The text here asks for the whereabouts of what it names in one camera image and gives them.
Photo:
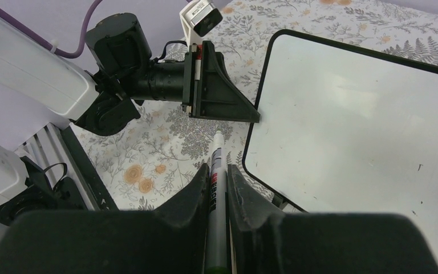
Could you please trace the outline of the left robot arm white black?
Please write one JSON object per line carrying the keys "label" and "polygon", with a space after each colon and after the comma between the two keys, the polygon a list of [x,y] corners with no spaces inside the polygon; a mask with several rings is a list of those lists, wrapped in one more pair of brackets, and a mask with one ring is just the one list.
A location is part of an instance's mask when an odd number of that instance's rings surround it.
{"label": "left robot arm white black", "polygon": [[[222,21],[212,1],[189,1],[179,13],[188,49],[183,61],[154,58],[134,14],[114,14],[89,29],[98,4],[87,11],[74,53],[0,9],[0,84],[99,136],[138,119],[136,107],[146,100],[180,102],[191,118],[259,122],[229,78],[224,56],[205,39]],[[38,137],[19,154],[0,146],[1,224],[35,210],[117,208],[72,129],[49,124]]]}

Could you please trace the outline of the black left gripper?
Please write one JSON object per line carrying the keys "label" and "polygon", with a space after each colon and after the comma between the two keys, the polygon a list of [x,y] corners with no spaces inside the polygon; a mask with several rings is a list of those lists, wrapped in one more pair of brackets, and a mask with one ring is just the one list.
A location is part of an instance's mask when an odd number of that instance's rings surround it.
{"label": "black left gripper", "polygon": [[213,45],[213,42],[193,43],[184,55],[182,111],[190,118],[258,123],[260,113],[230,80],[224,56],[205,51],[206,45]]}

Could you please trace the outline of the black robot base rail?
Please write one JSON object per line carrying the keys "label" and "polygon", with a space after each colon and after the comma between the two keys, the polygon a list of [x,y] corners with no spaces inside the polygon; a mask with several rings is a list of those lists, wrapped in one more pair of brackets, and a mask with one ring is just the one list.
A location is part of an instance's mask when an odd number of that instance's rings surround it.
{"label": "black robot base rail", "polygon": [[49,123],[21,144],[15,153],[28,156],[42,169],[65,163],[67,176],[75,182],[88,209],[118,209],[71,127],[62,130]]}

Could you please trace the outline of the small black-framed whiteboard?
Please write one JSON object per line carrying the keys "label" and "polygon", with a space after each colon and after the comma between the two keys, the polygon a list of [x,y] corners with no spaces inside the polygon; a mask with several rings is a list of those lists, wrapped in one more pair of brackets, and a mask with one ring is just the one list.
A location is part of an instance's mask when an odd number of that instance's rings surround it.
{"label": "small black-framed whiteboard", "polygon": [[247,174],[308,212],[404,215],[438,262],[438,66],[280,30],[255,105]]}

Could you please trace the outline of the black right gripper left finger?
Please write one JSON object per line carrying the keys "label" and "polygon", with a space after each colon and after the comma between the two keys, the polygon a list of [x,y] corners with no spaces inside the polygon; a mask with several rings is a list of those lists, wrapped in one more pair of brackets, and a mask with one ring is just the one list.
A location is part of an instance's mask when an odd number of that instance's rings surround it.
{"label": "black right gripper left finger", "polygon": [[152,211],[35,211],[0,242],[0,273],[201,273],[209,166]]}

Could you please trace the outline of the white marker pen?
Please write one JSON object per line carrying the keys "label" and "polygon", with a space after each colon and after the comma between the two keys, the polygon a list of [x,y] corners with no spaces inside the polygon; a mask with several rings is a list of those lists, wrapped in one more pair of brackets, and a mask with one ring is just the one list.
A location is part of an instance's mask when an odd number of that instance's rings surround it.
{"label": "white marker pen", "polygon": [[224,136],[216,131],[210,168],[210,201],[205,248],[205,273],[231,273]]}

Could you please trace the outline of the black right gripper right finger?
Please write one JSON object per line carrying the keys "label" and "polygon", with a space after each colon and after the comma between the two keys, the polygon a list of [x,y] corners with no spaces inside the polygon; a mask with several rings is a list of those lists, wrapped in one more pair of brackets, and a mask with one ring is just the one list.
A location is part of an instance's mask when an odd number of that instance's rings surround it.
{"label": "black right gripper right finger", "polygon": [[285,213],[228,167],[237,273],[438,273],[420,230],[390,213]]}

